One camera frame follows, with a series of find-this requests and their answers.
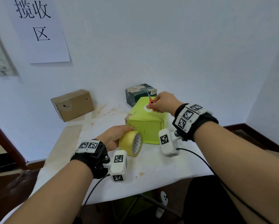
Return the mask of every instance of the wristband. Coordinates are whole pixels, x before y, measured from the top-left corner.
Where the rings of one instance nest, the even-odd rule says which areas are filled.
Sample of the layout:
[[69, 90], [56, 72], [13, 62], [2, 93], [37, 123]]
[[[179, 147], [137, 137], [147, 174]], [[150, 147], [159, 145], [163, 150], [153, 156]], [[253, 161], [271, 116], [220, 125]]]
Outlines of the wristband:
[[74, 159], [85, 163], [91, 169], [93, 178], [100, 179], [108, 173], [108, 169], [103, 167], [103, 163], [109, 163], [110, 158], [105, 145], [99, 140], [83, 141], [71, 158], [71, 160]]
[[218, 120], [212, 113], [197, 104], [182, 104], [175, 112], [173, 121], [177, 133], [185, 140], [194, 142], [194, 133], [205, 122], [213, 121], [218, 124]]

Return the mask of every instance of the forearm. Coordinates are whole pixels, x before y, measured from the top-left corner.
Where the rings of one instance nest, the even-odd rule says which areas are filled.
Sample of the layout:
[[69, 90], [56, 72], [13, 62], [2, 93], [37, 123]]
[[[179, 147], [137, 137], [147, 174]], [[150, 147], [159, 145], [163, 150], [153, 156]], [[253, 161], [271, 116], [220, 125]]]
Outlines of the forearm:
[[233, 192], [266, 218], [279, 222], [279, 158], [214, 122], [201, 125], [194, 140]]
[[89, 167], [83, 162], [72, 160], [26, 200], [5, 223], [72, 224], [92, 180]]

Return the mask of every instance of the scissors blade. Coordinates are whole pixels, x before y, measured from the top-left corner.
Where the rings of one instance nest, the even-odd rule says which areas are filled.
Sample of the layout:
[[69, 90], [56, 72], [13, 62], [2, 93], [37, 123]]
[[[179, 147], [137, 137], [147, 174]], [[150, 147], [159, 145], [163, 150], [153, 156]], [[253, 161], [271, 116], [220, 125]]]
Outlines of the scissors blade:
[[150, 96], [150, 94], [149, 94], [148, 92], [147, 92], [147, 94], [148, 94], [149, 98], [152, 99], [151, 96]]

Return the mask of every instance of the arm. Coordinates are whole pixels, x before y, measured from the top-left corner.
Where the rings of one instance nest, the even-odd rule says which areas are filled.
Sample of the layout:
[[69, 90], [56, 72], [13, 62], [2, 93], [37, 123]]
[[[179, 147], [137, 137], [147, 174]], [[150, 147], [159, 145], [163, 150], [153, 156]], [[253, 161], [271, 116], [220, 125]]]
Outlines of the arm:
[[[173, 94], [162, 92], [154, 107], [175, 115], [183, 104]], [[241, 199], [273, 223], [279, 223], [279, 158], [236, 136], [214, 122], [194, 133], [194, 141], [224, 183]], [[259, 218], [231, 196], [247, 222]]]
[[[118, 147], [117, 140], [130, 130], [132, 127], [114, 126], [96, 139], [111, 151]], [[91, 169], [79, 160], [72, 160], [27, 199], [5, 223], [72, 224], [92, 180]]]

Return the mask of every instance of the cable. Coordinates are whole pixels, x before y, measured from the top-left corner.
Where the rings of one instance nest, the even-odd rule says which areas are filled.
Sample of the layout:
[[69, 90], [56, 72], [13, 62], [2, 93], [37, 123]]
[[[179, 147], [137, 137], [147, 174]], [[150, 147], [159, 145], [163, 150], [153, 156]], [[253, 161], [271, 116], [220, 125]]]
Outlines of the cable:
[[209, 169], [213, 172], [214, 176], [216, 176], [218, 178], [218, 180], [221, 182], [221, 184], [226, 187], [226, 189], [234, 196], [236, 197], [241, 203], [243, 203], [249, 210], [251, 210], [253, 213], [255, 213], [258, 217], [260, 217], [262, 220], [264, 220], [265, 222], [267, 222], [268, 224], [272, 224], [272, 222], [270, 222], [267, 218], [265, 218], [263, 215], [261, 215], [259, 212], [257, 212], [255, 209], [253, 209], [251, 206], [249, 206], [247, 203], [245, 203], [239, 196], [237, 196], [221, 179], [220, 177], [218, 177], [218, 175], [214, 172], [214, 170], [209, 166], [209, 164], [203, 159], [201, 158], [198, 154], [194, 153], [193, 151], [190, 151], [188, 149], [184, 149], [184, 148], [176, 148], [176, 150], [185, 150], [188, 152], [191, 152], [193, 154], [195, 154], [197, 157], [199, 157], [202, 161], [204, 161], [204, 163], [209, 167]]
[[89, 197], [91, 196], [92, 192], [94, 191], [94, 189], [96, 188], [96, 186], [97, 186], [104, 178], [106, 178], [106, 177], [108, 177], [108, 176], [110, 176], [110, 174], [107, 174], [107, 175], [105, 175], [102, 179], [100, 179], [100, 180], [97, 182], [97, 184], [94, 186], [94, 188], [92, 189], [92, 191], [90, 192], [90, 194], [88, 195], [88, 197], [87, 197], [87, 199], [85, 200], [85, 203], [84, 203], [84, 205], [83, 205], [83, 207], [82, 207], [82, 210], [81, 210], [81, 212], [80, 212], [80, 215], [79, 215], [79, 217], [78, 217], [78, 223], [79, 223], [79, 221], [80, 221], [80, 217], [82, 216], [82, 211], [83, 211], [83, 209], [85, 208], [85, 205], [86, 205], [86, 203], [88, 202], [88, 199], [89, 199]]

